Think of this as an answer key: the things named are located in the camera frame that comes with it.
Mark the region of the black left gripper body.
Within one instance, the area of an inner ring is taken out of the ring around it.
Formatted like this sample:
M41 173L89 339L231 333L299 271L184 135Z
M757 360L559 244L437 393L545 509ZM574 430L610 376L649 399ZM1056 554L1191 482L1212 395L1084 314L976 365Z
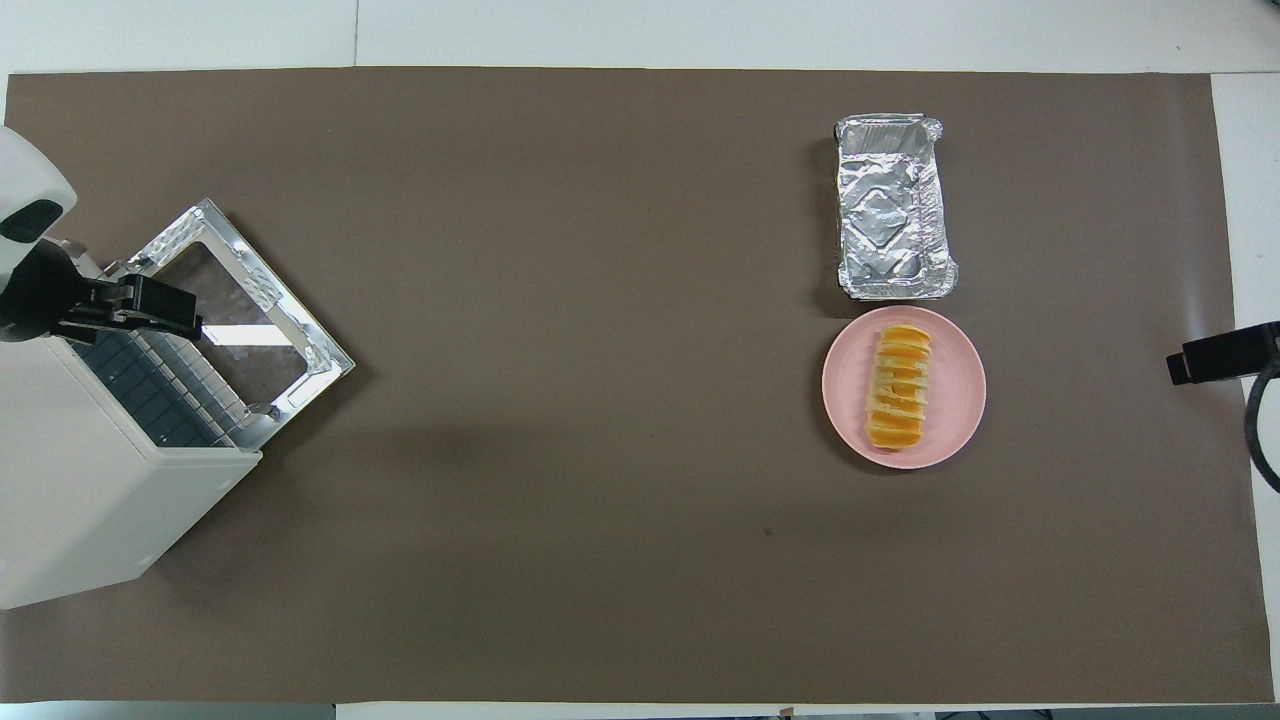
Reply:
M82 274L59 245L40 240L9 274L1 293L1 340L45 336L95 343L104 331L128 332L113 304L99 297L115 286Z

